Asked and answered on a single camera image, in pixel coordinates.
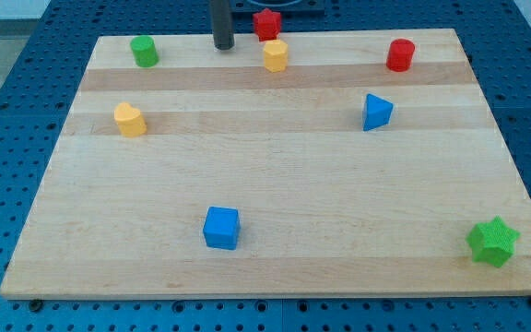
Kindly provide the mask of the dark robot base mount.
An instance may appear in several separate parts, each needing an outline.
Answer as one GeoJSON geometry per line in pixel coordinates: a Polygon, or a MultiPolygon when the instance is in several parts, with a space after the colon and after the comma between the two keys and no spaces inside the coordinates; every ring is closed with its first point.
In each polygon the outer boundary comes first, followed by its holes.
{"type": "Polygon", "coordinates": [[[230,6],[234,14],[252,15],[265,8],[280,13],[320,14],[325,11],[325,0],[230,0],[230,6]]]}

